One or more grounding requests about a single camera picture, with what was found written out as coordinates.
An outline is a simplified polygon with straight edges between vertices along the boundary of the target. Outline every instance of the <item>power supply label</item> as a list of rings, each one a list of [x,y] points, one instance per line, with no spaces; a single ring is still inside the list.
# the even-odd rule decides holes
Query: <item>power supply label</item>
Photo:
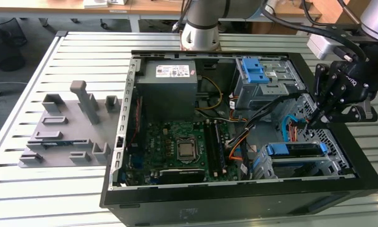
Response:
[[[156,77],[190,77],[189,65],[158,65]]]

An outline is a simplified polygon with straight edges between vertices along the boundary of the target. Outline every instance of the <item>blue cable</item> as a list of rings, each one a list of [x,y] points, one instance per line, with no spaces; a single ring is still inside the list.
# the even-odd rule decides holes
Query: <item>blue cable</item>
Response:
[[[289,142],[289,138],[288,138],[288,130],[285,129],[285,126],[286,126],[286,122],[288,122],[288,119],[292,118],[292,120],[294,122],[298,122],[298,119],[294,117],[294,115],[286,115],[284,117],[284,122],[282,122],[282,133],[284,133],[284,141],[285,142]]]

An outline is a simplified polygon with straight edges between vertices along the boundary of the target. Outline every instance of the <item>motherboard chip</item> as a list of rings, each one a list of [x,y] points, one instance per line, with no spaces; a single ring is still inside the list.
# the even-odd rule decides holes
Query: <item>motherboard chip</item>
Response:
[[[177,159],[180,161],[193,161],[196,159],[196,140],[177,141]]]

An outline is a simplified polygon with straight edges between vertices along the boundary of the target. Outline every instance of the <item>ram slot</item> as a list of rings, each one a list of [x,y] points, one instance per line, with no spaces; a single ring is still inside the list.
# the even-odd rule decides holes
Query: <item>ram slot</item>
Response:
[[[209,174],[214,177],[222,174],[222,167],[220,161],[218,141],[216,133],[216,124],[213,122],[204,123],[204,135],[206,142]]]
[[[220,166],[222,168],[222,173],[226,173],[225,169],[225,147],[221,143],[221,131],[218,128],[218,124],[214,124],[214,129],[216,129],[216,138],[217,138],[217,148],[218,148],[218,159],[220,159]]]

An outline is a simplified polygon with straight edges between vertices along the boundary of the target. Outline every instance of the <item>motherboard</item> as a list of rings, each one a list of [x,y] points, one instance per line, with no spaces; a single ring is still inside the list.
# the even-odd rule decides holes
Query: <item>motherboard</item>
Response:
[[[202,182],[234,181],[237,166],[234,162],[225,163],[226,139],[225,122],[149,123],[144,154],[132,156],[130,174],[134,173],[138,184],[144,185],[181,180],[198,182],[198,177]]]

